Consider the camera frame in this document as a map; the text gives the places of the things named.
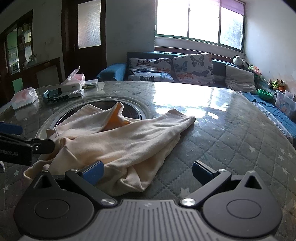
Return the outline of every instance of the blue gripper pad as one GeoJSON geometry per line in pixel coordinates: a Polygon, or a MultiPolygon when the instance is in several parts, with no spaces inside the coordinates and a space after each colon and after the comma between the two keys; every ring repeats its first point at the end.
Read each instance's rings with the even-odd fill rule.
{"type": "Polygon", "coordinates": [[[101,161],[96,161],[80,170],[77,174],[85,181],[95,185],[104,175],[104,164],[101,161]]]}
{"type": "Polygon", "coordinates": [[[0,132],[5,134],[22,134],[22,127],[19,125],[13,125],[5,122],[0,122],[0,132]]]}
{"type": "Polygon", "coordinates": [[[196,180],[198,180],[202,185],[207,184],[214,177],[217,176],[217,172],[202,163],[201,161],[195,161],[192,165],[192,174],[196,180]]]}

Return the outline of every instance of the green bowl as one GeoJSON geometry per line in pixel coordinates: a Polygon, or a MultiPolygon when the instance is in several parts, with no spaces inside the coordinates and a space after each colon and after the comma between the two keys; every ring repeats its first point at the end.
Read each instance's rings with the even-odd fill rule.
{"type": "Polygon", "coordinates": [[[257,90],[259,97],[263,100],[271,100],[274,96],[267,91],[264,90],[257,90]]]}

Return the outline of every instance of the plush toy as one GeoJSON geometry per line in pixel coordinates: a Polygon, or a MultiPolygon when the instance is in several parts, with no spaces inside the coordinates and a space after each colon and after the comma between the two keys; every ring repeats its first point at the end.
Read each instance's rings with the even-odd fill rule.
{"type": "Polygon", "coordinates": [[[249,69],[253,70],[256,74],[258,74],[260,76],[262,75],[260,69],[258,67],[256,67],[256,66],[251,65],[251,66],[249,66],[249,69]]]}
{"type": "Polygon", "coordinates": [[[240,67],[248,68],[249,64],[246,62],[244,58],[240,58],[240,56],[236,55],[233,57],[233,63],[240,67]]]}
{"type": "Polygon", "coordinates": [[[276,81],[272,82],[272,80],[268,81],[268,88],[273,89],[274,91],[279,90],[282,93],[285,93],[285,85],[286,83],[282,80],[277,79],[276,81]]]}

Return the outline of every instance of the beige cloth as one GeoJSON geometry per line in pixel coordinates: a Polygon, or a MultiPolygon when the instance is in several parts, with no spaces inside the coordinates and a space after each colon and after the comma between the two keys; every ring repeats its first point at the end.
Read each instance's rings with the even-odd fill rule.
{"type": "Polygon", "coordinates": [[[195,122],[175,109],[150,120],[122,116],[123,105],[109,110],[87,104],[47,136],[55,150],[24,172],[32,180],[42,169],[64,174],[101,160],[104,176],[97,187],[111,196],[143,192],[180,139],[180,133],[195,122]]]}

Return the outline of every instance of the butterfly pillow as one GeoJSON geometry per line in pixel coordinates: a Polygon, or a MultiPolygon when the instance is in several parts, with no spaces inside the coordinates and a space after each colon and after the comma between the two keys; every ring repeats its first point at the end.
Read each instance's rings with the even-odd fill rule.
{"type": "Polygon", "coordinates": [[[158,72],[170,72],[172,60],[170,58],[158,58],[158,59],[140,59],[130,58],[129,68],[150,68],[158,69],[158,72]]]}
{"type": "Polygon", "coordinates": [[[132,71],[132,74],[128,76],[129,81],[146,81],[146,82],[172,82],[173,78],[170,74],[162,72],[142,72],[142,71],[132,71]]]}
{"type": "Polygon", "coordinates": [[[173,59],[175,74],[180,83],[214,84],[211,53],[178,56],[173,59]]]}

